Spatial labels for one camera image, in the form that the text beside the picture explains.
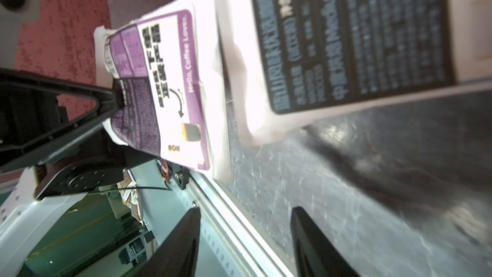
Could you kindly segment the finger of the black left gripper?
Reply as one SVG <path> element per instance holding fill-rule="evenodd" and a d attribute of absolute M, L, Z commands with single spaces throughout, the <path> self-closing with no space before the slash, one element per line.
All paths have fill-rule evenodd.
<path fill-rule="evenodd" d="M 69 120 L 60 95 L 95 106 Z M 40 74 L 1 69 L 1 172 L 9 173 L 58 158 L 99 131 L 123 107 L 114 88 L 74 83 Z"/>

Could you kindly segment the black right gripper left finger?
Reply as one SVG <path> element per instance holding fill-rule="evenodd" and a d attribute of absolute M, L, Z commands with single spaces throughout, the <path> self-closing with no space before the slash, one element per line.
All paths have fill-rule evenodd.
<path fill-rule="evenodd" d="M 201 210 L 192 208 L 183 216 L 137 276 L 196 275 L 201 230 Z"/>

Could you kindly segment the purple coffee bag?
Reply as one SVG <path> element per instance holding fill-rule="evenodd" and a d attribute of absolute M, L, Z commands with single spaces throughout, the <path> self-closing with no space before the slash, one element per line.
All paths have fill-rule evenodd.
<path fill-rule="evenodd" d="M 122 87 L 104 124 L 112 140 L 233 179 L 214 0 L 175 0 L 119 29 L 94 32 L 97 77 Z"/>

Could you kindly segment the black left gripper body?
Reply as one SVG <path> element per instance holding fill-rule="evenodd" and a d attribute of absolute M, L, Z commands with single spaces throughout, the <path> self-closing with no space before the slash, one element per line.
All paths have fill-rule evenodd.
<path fill-rule="evenodd" d="M 13 144 L 22 136 L 68 123 L 67 110 L 55 97 L 36 101 L 1 98 L 1 147 Z M 92 192 L 98 187 L 123 181 L 126 169 L 155 160 L 156 156 L 115 144 L 100 130 L 77 144 L 60 158 L 35 166 L 37 200 L 45 197 Z"/>

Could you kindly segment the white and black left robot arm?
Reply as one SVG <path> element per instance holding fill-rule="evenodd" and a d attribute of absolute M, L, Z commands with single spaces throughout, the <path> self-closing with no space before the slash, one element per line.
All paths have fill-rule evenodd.
<path fill-rule="evenodd" d="M 71 206 L 152 156 L 111 140 L 103 123 L 123 108 L 103 88 L 1 69 L 1 177 L 21 172 L 1 205 L 1 275 L 15 276 Z"/>

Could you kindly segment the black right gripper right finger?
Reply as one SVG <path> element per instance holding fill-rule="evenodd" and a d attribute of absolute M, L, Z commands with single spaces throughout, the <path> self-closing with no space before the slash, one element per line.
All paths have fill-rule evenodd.
<path fill-rule="evenodd" d="M 359 276 L 302 207 L 292 209 L 290 228 L 298 276 Z"/>

